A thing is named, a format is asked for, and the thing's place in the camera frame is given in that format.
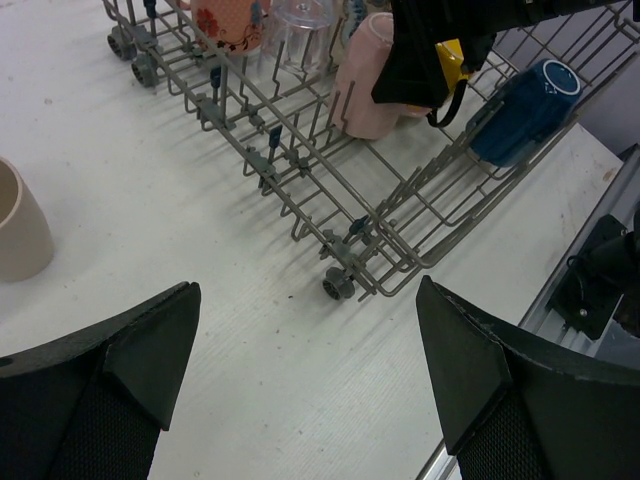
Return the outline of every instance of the white surface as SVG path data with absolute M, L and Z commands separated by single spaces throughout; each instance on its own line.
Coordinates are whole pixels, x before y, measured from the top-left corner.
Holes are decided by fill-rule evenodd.
M 330 301 L 315 241 L 290 240 L 179 100 L 135 83 L 100 2 L 0 7 L 0 153 L 57 244 L 41 275 L 0 286 L 0 355 L 197 281 L 200 327 L 152 479 L 413 479 L 440 438 L 418 280 L 393 299 Z M 517 321 L 617 167 L 575 128 L 430 273 Z

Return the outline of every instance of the gray wire rack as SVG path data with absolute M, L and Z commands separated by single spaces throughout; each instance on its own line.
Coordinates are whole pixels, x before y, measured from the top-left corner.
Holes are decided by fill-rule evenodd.
M 334 261 L 322 284 L 335 299 L 354 296 L 356 285 L 362 288 L 360 300 L 393 296 L 421 270 L 434 267 L 635 60 L 640 39 L 628 20 L 631 0 L 598 10 L 563 50 L 556 44 L 567 40 L 563 32 L 572 22 L 584 23 L 584 14 L 561 19 L 546 36 L 541 27 L 502 33 L 450 127 L 406 119 L 387 138 L 369 142 L 346 136 L 329 120 L 338 103 L 337 97 L 330 101 L 335 65 L 325 75 L 293 75 L 280 68 L 282 48 L 272 62 L 259 54 L 229 56 L 174 0 L 164 0 L 162 11 L 155 0 L 125 1 L 121 8 L 118 0 L 103 0 L 116 22 L 108 36 L 112 51 L 132 62 L 143 86 L 166 84 L 203 131 L 222 135 L 234 147 L 243 175 L 253 177 L 262 196 L 280 200 L 280 216 L 292 219 L 294 241 L 313 236 L 320 242 L 320 258 Z M 511 36 L 518 39 L 515 52 L 505 54 L 502 47 Z M 465 121 L 518 71 L 513 60 L 522 64 L 527 51 L 533 55 L 525 66 L 545 57 L 572 66 L 587 94 L 546 145 L 517 166 L 498 169 L 468 149 L 482 125 L 465 128 Z

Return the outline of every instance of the beige cup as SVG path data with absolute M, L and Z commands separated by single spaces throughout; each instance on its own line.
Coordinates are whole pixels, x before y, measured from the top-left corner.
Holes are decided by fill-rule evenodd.
M 32 277 L 52 258 L 42 210 L 15 167 L 0 157 L 0 282 Z

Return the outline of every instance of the gray wall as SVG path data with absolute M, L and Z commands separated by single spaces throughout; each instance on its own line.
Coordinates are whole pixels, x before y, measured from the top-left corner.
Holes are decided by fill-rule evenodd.
M 617 6 L 621 10 L 618 28 L 613 14 L 607 11 L 601 16 L 604 10 L 598 9 L 571 18 L 544 22 L 535 27 L 534 34 L 543 43 L 548 42 L 555 56 L 568 63 L 582 77 L 591 81 L 597 76 L 594 82 L 597 86 L 629 54 L 640 52 L 640 24 L 630 22 L 630 2 Z M 579 39 L 587 29 L 588 33 Z M 521 69 L 536 60 L 552 56 L 518 30 L 500 36 L 496 49 Z M 621 52 L 625 53 L 616 60 Z M 589 106 L 581 123 L 616 154 L 633 143 L 640 143 L 640 59 L 634 61 Z

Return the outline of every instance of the clear glass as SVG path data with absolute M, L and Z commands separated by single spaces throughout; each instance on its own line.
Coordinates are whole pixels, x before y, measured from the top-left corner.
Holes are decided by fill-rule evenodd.
M 329 64 L 333 0 L 275 0 L 269 11 L 262 54 L 280 58 L 294 74 L 322 72 Z

